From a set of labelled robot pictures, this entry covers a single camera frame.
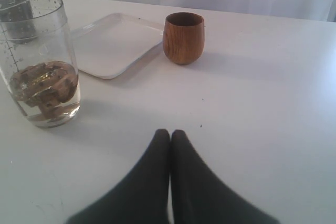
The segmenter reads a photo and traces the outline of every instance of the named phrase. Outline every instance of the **brown wooden cup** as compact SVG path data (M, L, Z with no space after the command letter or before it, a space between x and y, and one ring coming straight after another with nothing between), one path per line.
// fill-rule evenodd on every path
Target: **brown wooden cup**
M174 63L197 60L204 48L204 19L194 13L173 13L166 18L163 51Z

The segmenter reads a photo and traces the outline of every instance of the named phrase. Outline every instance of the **white table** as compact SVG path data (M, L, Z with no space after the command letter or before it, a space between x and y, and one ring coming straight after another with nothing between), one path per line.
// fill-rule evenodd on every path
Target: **white table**
M64 1L71 29L185 10ZM158 49L114 80L81 74L81 109L64 126L32 126L0 82L2 224L62 223L120 181L158 128L184 129L227 185L282 223L335 222L336 24L191 11L206 22L196 63Z

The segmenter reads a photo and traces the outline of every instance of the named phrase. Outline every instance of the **wood grain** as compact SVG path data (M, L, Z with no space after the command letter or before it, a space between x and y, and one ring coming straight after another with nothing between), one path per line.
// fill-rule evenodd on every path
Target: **wood grain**
M196 61L204 48L204 19L193 13L174 13L166 18L163 51L174 63Z

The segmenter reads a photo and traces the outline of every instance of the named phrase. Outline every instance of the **clear glass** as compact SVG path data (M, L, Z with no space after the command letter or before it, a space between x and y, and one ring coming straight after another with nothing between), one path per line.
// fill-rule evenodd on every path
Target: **clear glass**
M0 0L0 73L22 114L38 127L72 119L78 68L62 0Z

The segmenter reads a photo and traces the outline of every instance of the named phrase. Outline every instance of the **square tray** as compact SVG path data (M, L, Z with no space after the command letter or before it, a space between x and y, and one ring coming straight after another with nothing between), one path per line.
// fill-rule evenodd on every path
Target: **square tray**
M163 25L123 13L71 32L78 68L113 79L162 41Z

